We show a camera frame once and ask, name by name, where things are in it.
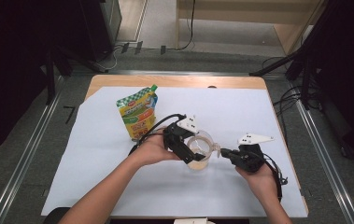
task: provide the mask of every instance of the cable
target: cable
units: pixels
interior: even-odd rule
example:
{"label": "cable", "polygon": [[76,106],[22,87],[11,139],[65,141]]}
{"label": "cable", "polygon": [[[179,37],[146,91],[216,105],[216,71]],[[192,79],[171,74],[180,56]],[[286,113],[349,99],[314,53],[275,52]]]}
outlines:
{"label": "cable", "polygon": [[174,117],[178,117],[179,119],[184,119],[186,118],[186,116],[180,115],[180,114],[173,114],[170,116],[165,117],[164,119],[160,120],[159,122],[157,122],[155,125],[153,125],[153,127],[151,127],[151,129],[149,129],[149,131],[147,131],[144,135],[142,135],[142,137],[138,140],[138,142],[133,146],[133,148],[130,150],[129,154],[132,154],[140,145],[142,145],[142,143],[145,142],[145,140],[151,136],[153,133],[153,131],[159,127],[159,125],[161,125],[163,122],[165,122],[168,119],[174,118]]}
{"label": "cable", "polygon": [[191,38],[190,38],[188,44],[185,45],[185,47],[180,48],[180,49],[175,49],[175,50],[184,50],[185,48],[188,47],[188,45],[191,43],[191,40],[193,39],[193,20],[194,20],[195,6],[196,6],[196,0],[193,0],[193,9],[191,10],[191,29],[190,29],[191,30]]}
{"label": "cable", "polygon": [[118,51],[119,49],[121,49],[121,48],[118,48],[118,49],[113,50],[112,55],[113,55],[113,58],[115,59],[115,63],[113,64],[112,67],[107,68],[107,67],[103,67],[103,66],[102,66],[101,64],[99,64],[99,63],[95,63],[95,64],[98,65],[98,66],[100,66],[100,67],[102,67],[102,68],[105,69],[106,71],[112,70],[113,68],[116,67],[116,65],[118,65],[118,59],[116,58],[115,53],[116,53],[116,51]]}

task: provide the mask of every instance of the clear plastic cup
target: clear plastic cup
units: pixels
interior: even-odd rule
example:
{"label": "clear plastic cup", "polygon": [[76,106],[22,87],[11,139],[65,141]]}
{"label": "clear plastic cup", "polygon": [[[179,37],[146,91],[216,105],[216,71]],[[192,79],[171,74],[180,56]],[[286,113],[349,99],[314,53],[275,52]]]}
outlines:
{"label": "clear plastic cup", "polygon": [[200,130],[198,134],[189,138],[186,144],[193,153],[199,153],[205,156],[201,161],[191,161],[188,163],[192,170],[203,170],[208,165],[209,158],[218,144],[214,143],[209,133]]}

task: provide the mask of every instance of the snack bag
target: snack bag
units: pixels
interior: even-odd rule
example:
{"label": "snack bag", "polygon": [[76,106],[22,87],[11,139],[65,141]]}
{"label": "snack bag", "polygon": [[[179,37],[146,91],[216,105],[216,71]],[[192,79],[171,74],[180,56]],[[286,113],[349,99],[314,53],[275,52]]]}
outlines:
{"label": "snack bag", "polygon": [[154,107],[157,103],[156,85],[146,87],[136,94],[119,99],[116,106],[128,134],[138,140],[154,125]]}

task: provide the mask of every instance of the white tabletop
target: white tabletop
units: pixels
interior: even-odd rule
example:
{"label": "white tabletop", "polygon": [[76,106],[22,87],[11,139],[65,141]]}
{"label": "white tabletop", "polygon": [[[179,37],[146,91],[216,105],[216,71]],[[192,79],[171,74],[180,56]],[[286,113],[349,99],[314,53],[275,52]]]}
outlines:
{"label": "white tabletop", "polygon": [[[128,155],[134,143],[116,101],[141,89],[103,87],[81,105],[43,216],[56,207],[72,206]],[[199,129],[222,147],[237,149],[237,139],[245,133],[273,136],[275,141],[262,143],[261,148],[289,180],[282,187],[282,205],[290,217],[307,217],[267,90],[159,87],[156,93],[157,120],[176,113],[195,115]],[[203,171],[193,171],[183,161],[141,168],[111,216],[265,217],[265,213],[230,161],[214,153]]]}

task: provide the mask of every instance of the wrist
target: wrist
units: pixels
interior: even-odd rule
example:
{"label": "wrist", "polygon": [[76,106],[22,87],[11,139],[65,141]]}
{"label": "wrist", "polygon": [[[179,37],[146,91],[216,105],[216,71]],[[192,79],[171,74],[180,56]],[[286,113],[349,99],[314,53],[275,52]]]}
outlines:
{"label": "wrist", "polygon": [[130,156],[128,156],[125,160],[125,163],[128,163],[128,165],[135,170],[139,170],[142,166],[145,164],[140,160],[140,158],[137,156],[137,153],[133,153]]}

